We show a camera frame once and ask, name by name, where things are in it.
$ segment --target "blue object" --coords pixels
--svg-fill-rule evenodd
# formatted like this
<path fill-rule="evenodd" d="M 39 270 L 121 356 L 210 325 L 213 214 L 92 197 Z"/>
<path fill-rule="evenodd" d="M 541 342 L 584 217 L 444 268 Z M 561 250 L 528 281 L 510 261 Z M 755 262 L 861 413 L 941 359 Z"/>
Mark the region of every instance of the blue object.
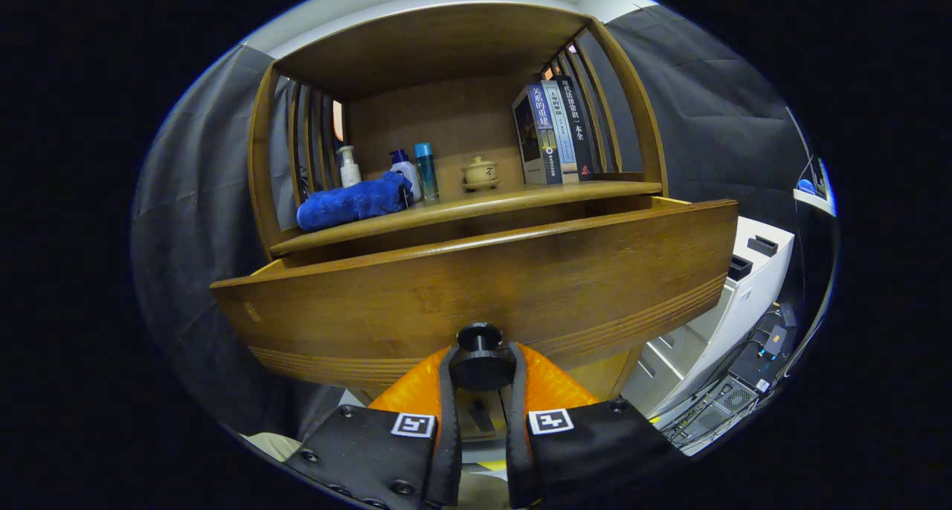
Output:
<path fill-rule="evenodd" d="M 424 199 L 440 197 L 440 186 L 436 184 L 436 168 L 433 167 L 433 151 L 429 142 L 421 142 L 414 146 L 419 171 L 419 185 L 422 187 Z"/>
<path fill-rule="evenodd" d="M 433 151 L 429 149 L 429 142 L 419 142 L 419 144 L 414 146 L 414 155 L 417 160 L 421 157 L 429 157 L 433 155 Z"/>
<path fill-rule="evenodd" d="M 411 194 L 413 185 L 397 172 L 384 172 L 373 181 L 316 192 L 298 208 L 298 225 L 305 231 L 318 231 L 402 211 L 407 208 L 405 195 Z"/>
<path fill-rule="evenodd" d="M 392 164 L 397 164 L 397 162 L 409 161 L 411 158 L 407 157 L 406 151 L 398 149 L 390 152 L 390 159 L 393 161 Z"/>
<path fill-rule="evenodd" d="M 799 184 L 797 184 L 797 188 L 799 188 L 803 192 L 812 194 L 813 196 L 817 194 L 817 189 L 813 188 L 813 184 L 811 181 L 809 181 L 809 179 L 800 179 Z"/>

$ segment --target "white drawer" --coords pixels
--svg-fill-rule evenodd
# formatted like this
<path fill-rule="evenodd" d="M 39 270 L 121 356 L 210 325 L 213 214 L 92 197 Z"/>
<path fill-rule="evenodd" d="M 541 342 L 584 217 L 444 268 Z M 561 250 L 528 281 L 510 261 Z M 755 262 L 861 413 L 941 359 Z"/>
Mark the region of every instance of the white drawer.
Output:
<path fill-rule="evenodd" d="M 655 347 L 657 353 L 674 365 L 681 375 L 686 375 L 694 366 L 694 362 L 701 357 L 701 352 L 707 347 L 707 340 L 690 327 L 682 326 L 654 338 L 650 344 Z"/>
<path fill-rule="evenodd" d="M 649 414 L 672 389 L 681 383 L 681 377 L 664 363 L 651 343 L 645 345 L 631 378 L 622 390 L 642 415 Z"/>
<path fill-rule="evenodd" d="M 687 327 L 703 337 L 705 343 L 710 341 L 711 337 L 714 337 L 714 331 L 717 330 L 718 324 L 721 323 L 724 313 L 727 312 L 727 306 L 733 295 L 734 287 L 725 285 L 724 290 L 721 290 L 721 299 L 718 300 L 717 306 L 710 311 L 701 313 L 701 316 L 691 320 L 690 323 L 687 324 Z"/>

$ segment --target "orange gripper part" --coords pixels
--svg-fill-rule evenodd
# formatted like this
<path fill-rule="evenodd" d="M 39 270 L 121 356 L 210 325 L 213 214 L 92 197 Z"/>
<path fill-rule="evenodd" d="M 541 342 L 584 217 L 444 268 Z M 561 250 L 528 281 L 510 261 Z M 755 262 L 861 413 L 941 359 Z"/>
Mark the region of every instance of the orange gripper part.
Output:
<path fill-rule="evenodd" d="M 577 408 L 598 404 L 595 398 L 579 382 L 558 368 L 544 355 L 519 344 L 526 358 L 526 411 Z"/>
<path fill-rule="evenodd" d="M 395 413 L 435 415 L 440 419 L 440 362 L 449 347 L 430 354 L 395 381 L 369 408 Z"/>

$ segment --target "white bottle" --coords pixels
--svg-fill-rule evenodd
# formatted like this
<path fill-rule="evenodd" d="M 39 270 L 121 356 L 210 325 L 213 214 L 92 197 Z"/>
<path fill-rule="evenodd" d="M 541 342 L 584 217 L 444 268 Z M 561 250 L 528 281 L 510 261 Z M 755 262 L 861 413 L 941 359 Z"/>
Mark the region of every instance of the white bottle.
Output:
<path fill-rule="evenodd" d="M 344 188 L 359 184 L 360 167 L 354 164 L 354 146 L 341 146 L 337 153 L 341 156 L 341 184 Z"/>
<path fill-rule="evenodd" d="M 414 193 L 414 201 L 421 201 L 422 191 L 419 188 L 419 175 L 417 175 L 416 167 L 407 157 L 407 152 L 402 149 L 391 151 L 390 158 L 393 161 L 393 167 L 390 167 L 390 171 L 400 172 L 405 178 L 409 179 L 414 184 L 414 187 L 411 188 L 412 193 Z"/>

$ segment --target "gray curtain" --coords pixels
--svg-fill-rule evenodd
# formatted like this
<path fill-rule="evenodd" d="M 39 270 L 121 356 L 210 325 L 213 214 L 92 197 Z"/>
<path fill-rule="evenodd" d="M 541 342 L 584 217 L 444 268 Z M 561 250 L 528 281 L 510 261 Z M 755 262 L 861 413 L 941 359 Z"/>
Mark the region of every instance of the gray curtain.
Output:
<path fill-rule="evenodd" d="M 272 58 L 225 54 L 173 107 L 149 149 L 132 205 L 132 270 L 147 328 L 188 392 L 242 434 L 300 438 L 339 388 L 272 375 L 234 336 L 208 286 L 265 264 L 248 194 L 248 124 Z M 279 84 L 271 182 L 282 228 L 295 225 L 286 104 Z"/>
<path fill-rule="evenodd" d="M 620 16 L 608 31 L 652 100 L 670 196 L 737 199 L 741 216 L 794 232 L 792 192 L 806 153 L 771 83 L 744 57 L 660 5 Z"/>

